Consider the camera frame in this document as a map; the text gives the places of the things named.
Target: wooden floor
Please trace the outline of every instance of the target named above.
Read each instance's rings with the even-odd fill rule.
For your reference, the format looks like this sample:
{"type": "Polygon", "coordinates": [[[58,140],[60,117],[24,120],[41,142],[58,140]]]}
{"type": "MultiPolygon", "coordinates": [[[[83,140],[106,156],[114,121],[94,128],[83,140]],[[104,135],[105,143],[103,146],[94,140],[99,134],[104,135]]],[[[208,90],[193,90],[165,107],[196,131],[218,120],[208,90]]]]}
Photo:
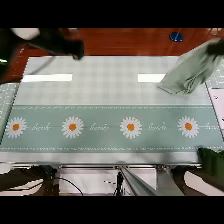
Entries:
{"type": "MultiPolygon", "coordinates": [[[[217,28],[80,28],[84,41],[85,56],[89,55],[136,55],[179,56],[216,36],[224,37],[224,29],[217,28]],[[180,32],[183,42],[169,39],[171,32],[180,32]]],[[[19,81],[29,57],[47,56],[47,52],[30,46],[22,46],[14,62],[0,80],[19,81]]]]}

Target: metal leg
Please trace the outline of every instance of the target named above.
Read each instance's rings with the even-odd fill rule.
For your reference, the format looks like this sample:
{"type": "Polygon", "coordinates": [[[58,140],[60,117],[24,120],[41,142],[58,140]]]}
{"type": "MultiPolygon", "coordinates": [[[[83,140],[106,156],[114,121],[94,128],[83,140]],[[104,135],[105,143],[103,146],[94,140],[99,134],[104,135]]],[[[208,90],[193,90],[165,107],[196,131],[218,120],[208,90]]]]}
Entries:
{"type": "Polygon", "coordinates": [[[157,169],[157,190],[163,196],[184,196],[166,169],[157,169]]]}
{"type": "Polygon", "coordinates": [[[158,191],[149,186],[125,166],[119,167],[119,170],[126,181],[132,196],[160,196],[158,191]]]}

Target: towel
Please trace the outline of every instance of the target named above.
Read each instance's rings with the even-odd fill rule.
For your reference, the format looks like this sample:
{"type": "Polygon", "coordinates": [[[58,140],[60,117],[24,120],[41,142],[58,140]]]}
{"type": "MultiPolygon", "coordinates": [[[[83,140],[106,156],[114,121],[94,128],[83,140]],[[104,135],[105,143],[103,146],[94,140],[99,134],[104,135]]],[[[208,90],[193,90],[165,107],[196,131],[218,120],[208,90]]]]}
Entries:
{"type": "Polygon", "coordinates": [[[209,55],[207,47],[218,43],[221,39],[214,38],[193,50],[181,55],[175,67],[168,72],[157,86],[168,93],[187,95],[197,86],[204,83],[217,68],[223,55],[209,55]]]}

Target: white daisy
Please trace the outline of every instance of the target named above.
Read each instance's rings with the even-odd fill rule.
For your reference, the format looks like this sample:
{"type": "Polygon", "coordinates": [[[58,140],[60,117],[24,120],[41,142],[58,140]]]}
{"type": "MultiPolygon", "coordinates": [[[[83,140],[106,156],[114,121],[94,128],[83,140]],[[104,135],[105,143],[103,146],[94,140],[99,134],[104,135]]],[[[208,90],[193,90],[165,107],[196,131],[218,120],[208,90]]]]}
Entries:
{"type": "Polygon", "coordinates": [[[179,119],[177,127],[179,131],[182,131],[182,135],[185,135],[185,137],[194,138],[199,133],[199,127],[194,118],[182,117],[179,119]]]}
{"type": "Polygon", "coordinates": [[[23,131],[27,128],[26,121],[22,117],[14,117],[11,121],[8,122],[6,126],[6,135],[8,138],[17,138],[23,131]]]}
{"type": "Polygon", "coordinates": [[[75,138],[76,136],[82,134],[81,131],[83,130],[83,127],[84,125],[81,119],[79,119],[78,117],[69,117],[65,122],[63,122],[63,135],[65,135],[66,138],[75,138]]]}
{"type": "Polygon", "coordinates": [[[139,136],[141,134],[140,131],[142,130],[140,121],[134,117],[126,117],[123,119],[120,127],[120,131],[123,131],[123,135],[130,139],[139,136]]]}

